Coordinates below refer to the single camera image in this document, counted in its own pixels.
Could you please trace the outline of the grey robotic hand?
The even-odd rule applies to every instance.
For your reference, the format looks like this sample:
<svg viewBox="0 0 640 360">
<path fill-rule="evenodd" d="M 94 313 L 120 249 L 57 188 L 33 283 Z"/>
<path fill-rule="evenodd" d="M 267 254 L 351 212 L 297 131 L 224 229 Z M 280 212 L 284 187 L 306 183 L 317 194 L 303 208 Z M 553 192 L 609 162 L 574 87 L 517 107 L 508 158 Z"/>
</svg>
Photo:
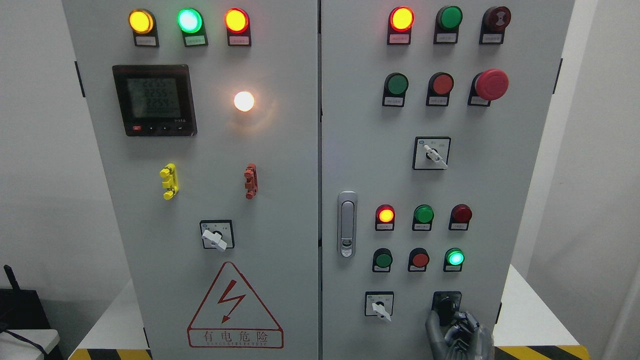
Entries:
<svg viewBox="0 0 640 360">
<path fill-rule="evenodd" d="M 457 311 L 443 333 L 438 313 L 432 310 L 425 330 L 434 360 L 494 360 L 495 349 L 491 331 L 480 324 L 470 312 Z"/>
</svg>

